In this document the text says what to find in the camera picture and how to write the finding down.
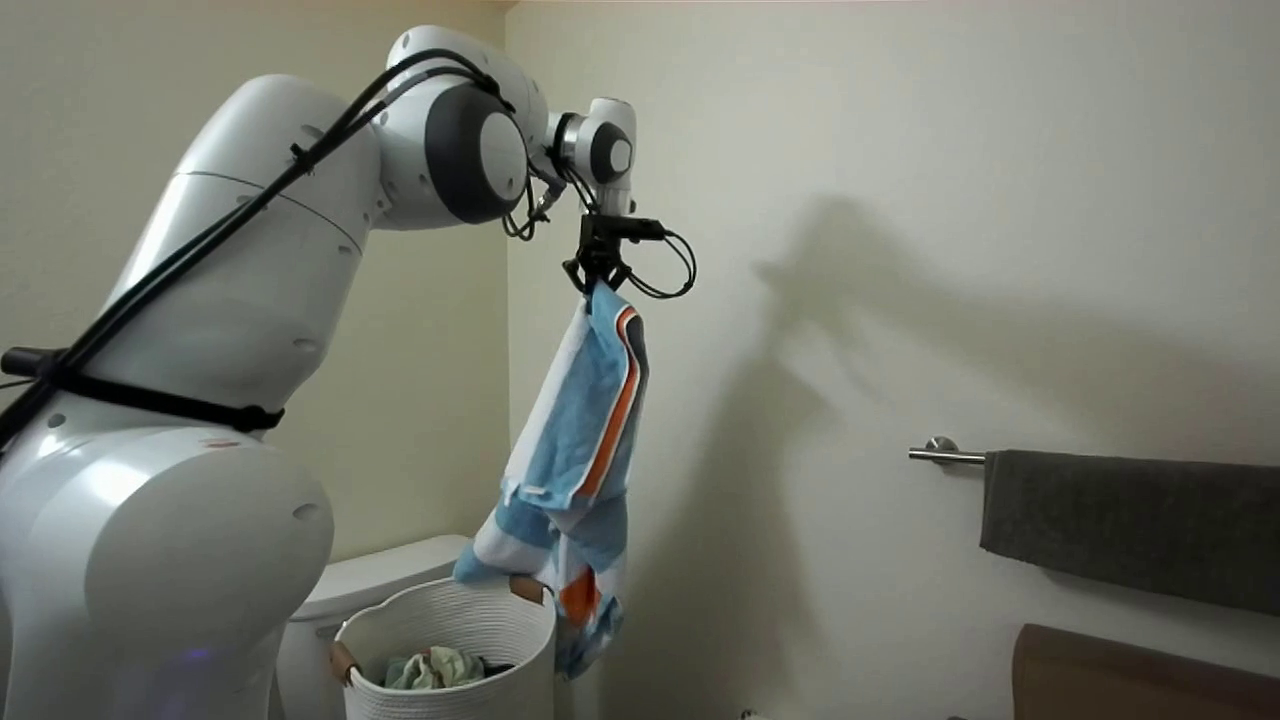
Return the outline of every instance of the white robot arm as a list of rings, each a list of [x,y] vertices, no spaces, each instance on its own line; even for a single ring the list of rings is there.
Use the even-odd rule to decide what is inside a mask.
[[[620,281],[636,117],[551,117],[498,53],[413,29],[332,100],[247,82],[190,139],[98,322],[0,416],[5,720],[265,720],[277,633],[317,586],[332,511],[259,444],[319,363],[372,228],[593,199],[576,281]],[[520,199],[545,199],[525,224]]]

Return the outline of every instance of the laundry basket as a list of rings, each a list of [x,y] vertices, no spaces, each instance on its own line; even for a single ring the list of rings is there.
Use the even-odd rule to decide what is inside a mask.
[[[551,720],[556,711],[556,609],[551,599],[528,603],[505,586],[413,586],[348,617],[332,643],[348,678],[348,720]],[[380,687],[372,679],[389,655],[428,643],[506,669],[460,687]]]

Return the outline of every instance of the bathroom wall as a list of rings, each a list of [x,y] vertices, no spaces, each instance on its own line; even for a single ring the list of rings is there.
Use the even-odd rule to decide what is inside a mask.
[[[1021,623],[1280,678],[1280,623],[975,550],[1046,447],[1280,465],[1280,3],[515,3],[551,104],[639,109],[651,393],[628,628],[593,717],[1003,720]],[[576,304],[558,211],[506,257],[512,427]],[[655,248],[633,251],[677,281]]]
[[[403,29],[498,45],[498,10],[5,0],[0,344],[57,350],[91,322],[183,143],[240,82],[296,72],[355,96]],[[279,431],[335,506],[335,556],[467,532],[506,444],[505,397],[505,238],[374,238],[332,355]]]

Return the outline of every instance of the towel pattern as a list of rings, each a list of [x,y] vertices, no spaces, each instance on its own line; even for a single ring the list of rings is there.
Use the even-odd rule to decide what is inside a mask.
[[[594,284],[520,427],[457,580],[536,575],[556,594],[556,669],[579,678],[620,628],[628,465],[647,385],[645,325]]]

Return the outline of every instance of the gray towel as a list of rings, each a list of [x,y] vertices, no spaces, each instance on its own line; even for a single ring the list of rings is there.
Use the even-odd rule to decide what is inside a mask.
[[[1280,470],[992,452],[979,545],[1280,617]]]

